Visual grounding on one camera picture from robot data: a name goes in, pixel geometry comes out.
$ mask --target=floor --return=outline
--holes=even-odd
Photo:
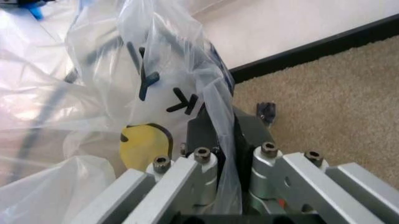
[[[236,85],[234,105],[277,104],[283,153],[317,150],[399,188],[399,36]]]

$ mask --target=yellow object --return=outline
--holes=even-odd
[[[126,168],[145,171],[155,157],[171,157],[172,149],[172,135],[160,125],[127,126],[122,130],[119,154]]]

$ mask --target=plastic bag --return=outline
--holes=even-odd
[[[113,181],[105,159],[73,157],[0,188],[0,223],[69,223]]]
[[[234,82],[201,24],[173,1],[89,2],[77,4],[79,15],[66,38],[72,63],[61,50],[46,52],[55,46],[62,49],[61,38],[30,41],[23,54],[0,42],[0,71],[7,74],[0,79],[0,184],[87,154],[108,159],[118,177],[126,169],[119,156],[126,126],[156,124],[166,129],[176,159],[187,121],[205,104],[227,158],[213,212],[240,213]],[[43,36],[53,33],[48,31],[54,27],[42,25]],[[21,40],[32,35],[15,33]],[[32,58],[26,49],[34,49]],[[51,53],[60,59],[47,60]]]
[[[241,211],[233,159],[234,84],[201,24],[169,1],[117,1],[111,7],[98,1],[77,18],[67,43],[78,74],[102,95],[107,114],[125,125],[167,129],[173,159],[185,141],[187,122],[205,103],[227,157],[214,212]]]

